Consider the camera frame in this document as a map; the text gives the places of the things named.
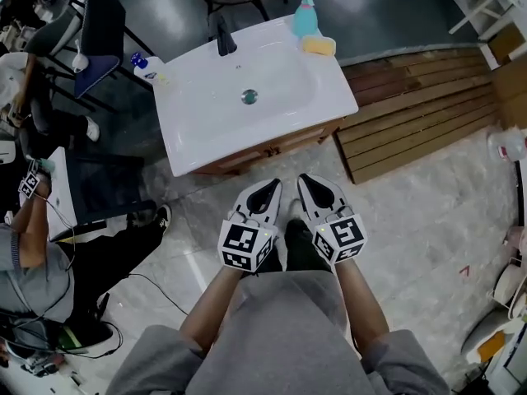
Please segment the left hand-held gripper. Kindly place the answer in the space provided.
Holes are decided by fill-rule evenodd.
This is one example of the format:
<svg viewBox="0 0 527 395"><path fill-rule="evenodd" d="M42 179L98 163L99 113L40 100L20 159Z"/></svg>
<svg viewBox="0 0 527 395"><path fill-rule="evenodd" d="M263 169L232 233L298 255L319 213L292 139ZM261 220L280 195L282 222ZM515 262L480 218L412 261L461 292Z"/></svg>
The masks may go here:
<svg viewBox="0 0 527 395"><path fill-rule="evenodd" d="M239 194L219 234L217 251L223 266L257 273L276 247L281 197L280 179L262 180Z"/></svg>

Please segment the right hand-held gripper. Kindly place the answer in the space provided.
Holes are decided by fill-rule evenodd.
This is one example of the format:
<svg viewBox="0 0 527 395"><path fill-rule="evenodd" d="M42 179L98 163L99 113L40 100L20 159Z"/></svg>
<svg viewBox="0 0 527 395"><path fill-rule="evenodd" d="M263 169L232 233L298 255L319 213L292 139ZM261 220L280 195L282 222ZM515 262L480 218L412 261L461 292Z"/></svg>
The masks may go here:
<svg viewBox="0 0 527 395"><path fill-rule="evenodd" d="M329 265L357 256L367 243L361 216L347 204L342 189L315 174L300 174L296 181L303 210L312 230L311 243Z"/></svg>

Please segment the person's right shoe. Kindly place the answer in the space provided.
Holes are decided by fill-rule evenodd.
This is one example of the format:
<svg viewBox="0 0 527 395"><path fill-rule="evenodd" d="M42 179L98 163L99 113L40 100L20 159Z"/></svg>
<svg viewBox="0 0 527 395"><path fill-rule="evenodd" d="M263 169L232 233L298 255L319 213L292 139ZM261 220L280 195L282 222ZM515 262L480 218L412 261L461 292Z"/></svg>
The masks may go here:
<svg viewBox="0 0 527 395"><path fill-rule="evenodd" d="M289 207L287 209L287 219L289 221L292 221L292 220L305 221L307 219L307 215L304 211L304 207L299 198L295 198L290 202Z"/></svg>

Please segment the yellow sponge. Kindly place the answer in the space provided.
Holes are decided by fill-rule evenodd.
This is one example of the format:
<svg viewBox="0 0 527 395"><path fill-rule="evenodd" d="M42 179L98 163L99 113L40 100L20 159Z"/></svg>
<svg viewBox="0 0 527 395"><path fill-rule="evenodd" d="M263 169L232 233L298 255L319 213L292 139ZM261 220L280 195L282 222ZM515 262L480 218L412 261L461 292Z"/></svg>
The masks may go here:
<svg viewBox="0 0 527 395"><path fill-rule="evenodd" d="M321 35L306 35L301 40L302 50L306 53L333 57L336 54L336 42Z"/></svg>

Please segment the black faucet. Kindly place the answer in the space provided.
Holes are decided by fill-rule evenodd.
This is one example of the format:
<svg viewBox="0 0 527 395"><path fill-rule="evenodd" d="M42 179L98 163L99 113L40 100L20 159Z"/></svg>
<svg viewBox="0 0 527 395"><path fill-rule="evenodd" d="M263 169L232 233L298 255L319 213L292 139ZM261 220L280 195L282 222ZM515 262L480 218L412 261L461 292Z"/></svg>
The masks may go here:
<svg viewBox="0 0 527 395"><path fill-rule="evenodd" d="M237 50L237 45L228 30L227 23L222 15L217 17L217 51L220 57L227 56Z"/></svg>

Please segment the white blue-capped soap bottle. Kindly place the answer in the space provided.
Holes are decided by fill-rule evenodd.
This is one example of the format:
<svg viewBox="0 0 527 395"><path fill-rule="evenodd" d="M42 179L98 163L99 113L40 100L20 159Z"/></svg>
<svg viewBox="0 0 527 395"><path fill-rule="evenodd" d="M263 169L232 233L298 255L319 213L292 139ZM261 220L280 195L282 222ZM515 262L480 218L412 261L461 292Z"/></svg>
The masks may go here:
<svg viewBox="0 0 527 395"><path fill-rule="evenodd" d="M166 65L157 57L143 57L140 52L134 53L130 62L133 65L133 73L152 86L165 86L169 84L166 75Z"/></svg>

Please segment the teal spray bottle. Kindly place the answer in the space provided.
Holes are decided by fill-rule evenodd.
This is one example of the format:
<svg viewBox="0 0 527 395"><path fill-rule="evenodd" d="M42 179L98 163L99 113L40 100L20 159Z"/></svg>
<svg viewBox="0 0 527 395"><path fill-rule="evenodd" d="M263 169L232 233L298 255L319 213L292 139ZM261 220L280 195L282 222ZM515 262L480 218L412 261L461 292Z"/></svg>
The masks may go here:
<svg viewBox="0 0 527 395"><path fill-rule="evenodd" d="M293 15L292 31L298 40L320 35L314 0L301 0Z"/></svg>

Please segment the clear red-capped plastic jug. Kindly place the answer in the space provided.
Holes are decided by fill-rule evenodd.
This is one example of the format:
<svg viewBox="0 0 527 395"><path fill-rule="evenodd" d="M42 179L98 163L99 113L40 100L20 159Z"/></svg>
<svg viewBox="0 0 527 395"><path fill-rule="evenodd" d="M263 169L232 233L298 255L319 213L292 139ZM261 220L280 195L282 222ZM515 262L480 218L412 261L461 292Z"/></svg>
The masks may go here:
<svg viewBox="0 0 527 395"><path fill-rule="evenodd" d="M487 148L495 160L516 162L527 157L527 136L517 127L492 132L487 138Z"/></svg>

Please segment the pink container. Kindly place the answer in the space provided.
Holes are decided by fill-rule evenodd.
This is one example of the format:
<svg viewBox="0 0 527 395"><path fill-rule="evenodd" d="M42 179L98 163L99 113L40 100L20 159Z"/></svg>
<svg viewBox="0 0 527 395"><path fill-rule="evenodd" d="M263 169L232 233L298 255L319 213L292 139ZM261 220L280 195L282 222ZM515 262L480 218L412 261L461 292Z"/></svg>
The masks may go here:
<svg viewBox="0 0 527 395"><path fill-rule="evenodd" d="M527 255L527 227L512 226L506 233L504 244L516 249L520 256Z"/></svg>

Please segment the grey white seat cushion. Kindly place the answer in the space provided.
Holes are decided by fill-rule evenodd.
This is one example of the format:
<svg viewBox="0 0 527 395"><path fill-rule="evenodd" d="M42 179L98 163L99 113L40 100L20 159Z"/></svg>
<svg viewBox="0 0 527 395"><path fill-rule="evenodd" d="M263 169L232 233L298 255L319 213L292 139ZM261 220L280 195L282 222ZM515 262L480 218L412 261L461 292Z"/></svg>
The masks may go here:
<svg viewBox="0 0 527 395"><path fill-rule="evenodd" d="M460 354L470 365L482 364L479 362L479 356L477 353L477 348L480 344L500 330L505 333L507 344L512 337L524 327L524 325L525 321L521 317L512 320L508 319L506 309L493 309L474 326L472 331L466 337L461 347Z"/></svg>

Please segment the large cardboard sheet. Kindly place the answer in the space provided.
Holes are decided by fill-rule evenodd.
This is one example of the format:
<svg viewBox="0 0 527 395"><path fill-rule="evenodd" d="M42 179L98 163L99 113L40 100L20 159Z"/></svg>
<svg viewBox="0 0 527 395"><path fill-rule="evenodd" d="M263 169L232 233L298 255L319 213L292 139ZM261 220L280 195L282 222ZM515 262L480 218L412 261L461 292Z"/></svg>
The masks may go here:
<svg viewBox="0 0 527 395"><path fill-rule="evenodd" d="M503 129L527 130L527 53L492 72Z"/></svg>

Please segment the orange packet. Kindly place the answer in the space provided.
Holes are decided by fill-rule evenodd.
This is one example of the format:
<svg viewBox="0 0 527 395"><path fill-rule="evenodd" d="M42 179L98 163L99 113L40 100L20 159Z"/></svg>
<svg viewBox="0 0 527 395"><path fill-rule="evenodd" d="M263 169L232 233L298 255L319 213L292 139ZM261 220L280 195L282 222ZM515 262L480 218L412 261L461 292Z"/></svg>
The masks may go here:
<svg viewBox="0 0 527 395"><path fill-rule="evenodd" d="M480 344L477 348L479 362L488 362L496 353L498 353L506 344L505 333L500 330L495 332L485 342Z"/></svg>

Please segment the small white bag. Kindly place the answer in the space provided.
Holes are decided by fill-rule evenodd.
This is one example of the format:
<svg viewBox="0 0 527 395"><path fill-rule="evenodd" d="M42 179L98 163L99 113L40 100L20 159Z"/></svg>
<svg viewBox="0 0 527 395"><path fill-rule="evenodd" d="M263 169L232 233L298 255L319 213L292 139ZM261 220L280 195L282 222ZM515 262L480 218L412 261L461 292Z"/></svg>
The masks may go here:
<svg viewBox="0 0 527 395"><path fill-rule="evenodd" d="M86 70L90 64L88 57L82 53L79 39L75 40L77 53L72 61L72 70L74 73L79 73Z"/></svg>

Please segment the black green equipment pack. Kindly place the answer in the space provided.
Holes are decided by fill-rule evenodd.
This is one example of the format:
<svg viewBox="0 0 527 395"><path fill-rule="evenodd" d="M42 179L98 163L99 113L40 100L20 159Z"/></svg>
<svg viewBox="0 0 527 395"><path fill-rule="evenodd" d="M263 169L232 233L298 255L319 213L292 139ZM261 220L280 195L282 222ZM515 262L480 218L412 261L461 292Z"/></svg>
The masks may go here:
<svg viewBox="0 0 527 395"><path fill-rule="evenodd" d="M22 370L45 376L58 372L67 356L99 359L123 342L115 325L99 318L57 323L44 318L0 315L0 342Z"/></svg>

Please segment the grey chair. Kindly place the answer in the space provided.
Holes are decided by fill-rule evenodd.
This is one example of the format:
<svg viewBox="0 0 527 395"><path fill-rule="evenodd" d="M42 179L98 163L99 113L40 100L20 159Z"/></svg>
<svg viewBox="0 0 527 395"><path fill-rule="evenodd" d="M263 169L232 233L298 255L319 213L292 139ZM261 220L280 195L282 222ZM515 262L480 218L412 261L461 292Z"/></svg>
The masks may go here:
<svg viewBox="0 0 527 395"><path fill-rule="evenodd" d="M76 55L76 47L70 47L68 44L82 29L84 8L84 2L69 0L60 16L35 32L25 51L36 56L40 61L41 74L54 91L70 100L77 100L78 104L89 108L89 105L81 102L79 97L71 95L54 83L58 77L72 81L76 79L72 67L60 62L57 54L66 49Z"/></svg>

